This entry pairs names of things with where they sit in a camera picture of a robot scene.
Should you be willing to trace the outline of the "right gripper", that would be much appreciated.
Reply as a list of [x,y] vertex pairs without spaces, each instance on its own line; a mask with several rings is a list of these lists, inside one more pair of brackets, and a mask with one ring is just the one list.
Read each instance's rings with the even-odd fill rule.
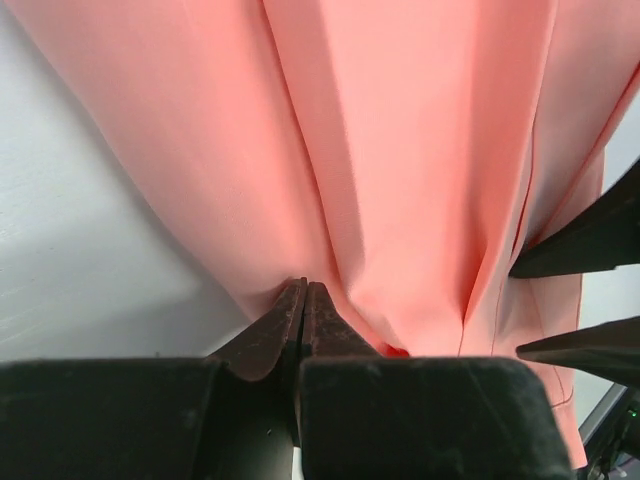
[[587,456],[579,478],[638,479],[639,391],[631,388],[639,387],[639,318],[530,342],[518,346],[516,354],[521,360],[580,370],[617,383],[579,429]]

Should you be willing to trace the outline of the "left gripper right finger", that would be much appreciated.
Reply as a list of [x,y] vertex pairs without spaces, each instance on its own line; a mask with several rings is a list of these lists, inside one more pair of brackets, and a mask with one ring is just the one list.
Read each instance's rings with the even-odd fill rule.
[[387,358],[309,285],[299,370],[308,479],[570,479],[545,389],[502,357]]

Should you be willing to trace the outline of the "pink skirt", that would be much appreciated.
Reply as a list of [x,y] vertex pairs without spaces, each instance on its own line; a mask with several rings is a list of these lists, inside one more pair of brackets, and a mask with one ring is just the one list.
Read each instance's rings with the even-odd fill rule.
[[376,349],[513,356],[580,275],[524,247],[600,194],[635,1],[11,1],[156,215],[251,318],[327,285]]

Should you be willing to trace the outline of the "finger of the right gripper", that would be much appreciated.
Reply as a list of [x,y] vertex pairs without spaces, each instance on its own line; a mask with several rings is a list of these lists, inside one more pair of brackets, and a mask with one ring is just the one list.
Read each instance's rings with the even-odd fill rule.
[[562,229],[521,253],[509,276],[544,278],[639,262],[639,164]]

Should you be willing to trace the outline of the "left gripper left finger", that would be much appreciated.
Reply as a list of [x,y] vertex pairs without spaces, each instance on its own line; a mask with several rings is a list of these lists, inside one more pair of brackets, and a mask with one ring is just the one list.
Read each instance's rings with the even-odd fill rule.
[[5,479],[288,479],[308,284],[205,357],[1,366]]

